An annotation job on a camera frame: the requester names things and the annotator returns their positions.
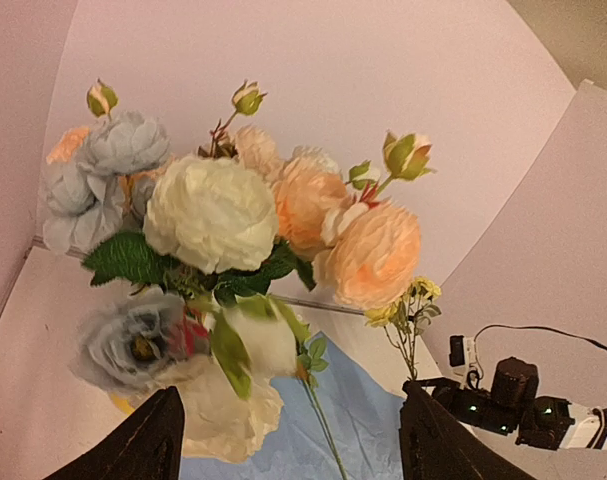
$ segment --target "yellow flower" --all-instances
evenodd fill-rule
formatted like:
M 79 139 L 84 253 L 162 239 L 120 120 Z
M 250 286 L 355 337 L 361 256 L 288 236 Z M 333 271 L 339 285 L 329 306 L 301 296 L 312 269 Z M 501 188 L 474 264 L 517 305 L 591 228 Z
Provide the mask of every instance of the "yellow flower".
M 434 301 L 441 296 L 441 287 L 427 277 L 415 277 L 412 281 L 410 291 L 415 291 L 413 297 L 429 297 Z
M 369 327 L 385 327 L 392 321 L 394 315 L 399 310 L 403 298 L 397 298 L 394 302 L 383 308 L 373 308 L 367 310 L 365 316 L 367 317 L 366 325 Z

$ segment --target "white wall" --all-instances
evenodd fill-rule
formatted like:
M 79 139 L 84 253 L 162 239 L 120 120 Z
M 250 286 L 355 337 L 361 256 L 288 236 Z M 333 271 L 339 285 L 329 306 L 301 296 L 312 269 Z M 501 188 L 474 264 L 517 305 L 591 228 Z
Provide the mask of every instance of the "white wall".
M 44 151 L 91 121 L 84 95 L 97 76 L 123 108 L 161 117 L 177 154 L 207 139 L 244 78 L 269 91 L 256 122 L 283 156 L 322 145 L 349 166 L 380 161 L 386 129 L 429 133 L 438 175 L 389 191 L 419 215 L 420 270 L 437 281 L 495 217 L 574 93 L 503 1 L 81 0 Z M 277 291 L 304 296 L 294 279 Z
M 75 6 L 0 0 L 0 302 L 35 232 L 45 123 Z
M 607 345 L 607 92 L 583 84 L 512 198 L 443 285 L 442 317 L 426 333 L 441 370 L 448 337 L 491 323 L 548 325 Z M 491 387 L 496 362 L 538 365 L 539 395 L 607 406 L 607 354 L 545 332 L 489 330 L 479 353 Z M 542 480 L 606 478 L 607 452 L 550 455 L 483 440 Z

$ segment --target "blue-gray flower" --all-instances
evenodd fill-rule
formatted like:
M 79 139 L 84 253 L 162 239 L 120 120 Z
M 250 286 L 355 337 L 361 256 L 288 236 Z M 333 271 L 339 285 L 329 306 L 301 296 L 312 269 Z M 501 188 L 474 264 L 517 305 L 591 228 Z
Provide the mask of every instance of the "blue-gray flower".
M 45 203 L 51 216 L 43 224 L 43 241 L 50 250 L 89 251 L 121 227 L 124 196 L 116 177 L 88 175 L 74 162 L 47 168 Z
M 75 372 L 107 391 L 146 391 L 156 375 L 187 358 L 181 347 L 183 300 L 150 290 L 94 317 L 83 326 Z M 199 338 L 196 353 L 208 353 Z
M 93 129 L 74 160 L 93 175 L 131 175 L 154 170 L 170 156 L 165 128 L 139 112 L 123 112 Z

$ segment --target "peach flower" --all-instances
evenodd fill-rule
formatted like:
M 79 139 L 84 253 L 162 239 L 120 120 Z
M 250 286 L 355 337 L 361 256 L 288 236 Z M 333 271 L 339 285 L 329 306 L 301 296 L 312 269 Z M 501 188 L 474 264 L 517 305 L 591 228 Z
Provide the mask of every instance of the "peach flower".
M 239 163 L 254 170 L 266 182 L 273 183 L 283 168 L 276 143 L 266 132 L 252 125 L 239 129 L 234 135 Z
M 61 138 L 56 147 L 47 156 L 47 163 L 69 162 L 72 159 L 74 151 L 83 144 L 83 140 L 85 140 L 85 137 L 89 133 L 90 129 L 88 127 L 73 128 L 65 132 L 63 138 Z
M 327 212 L 352 203 L 341 176 L 323 169 L 313 154 L 287 163 L 273 191 L 279 235 L 298 255 L 309 259 L 325 248 L 321 231 Z
M 410 285 L 419 260 L 416 216 L 384 202 L 355 218 L 336 246 L 314 259 L 319 284 L 334 287 L 337 302 L 382 308 Z

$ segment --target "blue cloth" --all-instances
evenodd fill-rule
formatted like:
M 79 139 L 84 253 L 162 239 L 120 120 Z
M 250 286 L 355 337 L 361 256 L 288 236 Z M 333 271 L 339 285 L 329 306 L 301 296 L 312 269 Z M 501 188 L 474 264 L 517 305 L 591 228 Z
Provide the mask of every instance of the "blue cloth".
M 403 477 L 399 410 L 403 400 L 387 393 L 328 339 L 330 366 L 316 378 L 316 390 L 348 477 Z M 341 478 L 303 386 L 295 379 L 272 381 L 285 405 L 277 431 L 245 463 L 184 458 L 181 480 L 335 480 Z

